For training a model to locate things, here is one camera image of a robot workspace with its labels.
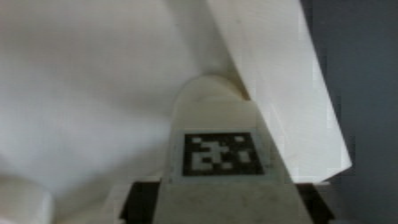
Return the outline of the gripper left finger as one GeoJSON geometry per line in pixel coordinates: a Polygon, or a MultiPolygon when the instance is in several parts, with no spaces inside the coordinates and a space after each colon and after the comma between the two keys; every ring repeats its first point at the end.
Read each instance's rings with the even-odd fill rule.
{"type": "Polygon", "coordinates": [[[119,213],[123,224],[153,224],[160,182],[135,182],[119,213]]]}

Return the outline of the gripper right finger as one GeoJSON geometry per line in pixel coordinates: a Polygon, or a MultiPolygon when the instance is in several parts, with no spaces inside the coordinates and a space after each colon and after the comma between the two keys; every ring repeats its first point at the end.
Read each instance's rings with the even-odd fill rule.
{"type": "Polygon", "coordinates": [[[329,209],[327,203],[322,199],[322,195],[309,183],[297,184],[297,190],[304,201],[306,209],[309,212],[311,220],[314,224],[329,224],[334,219],[334,214],[329,209]]]}

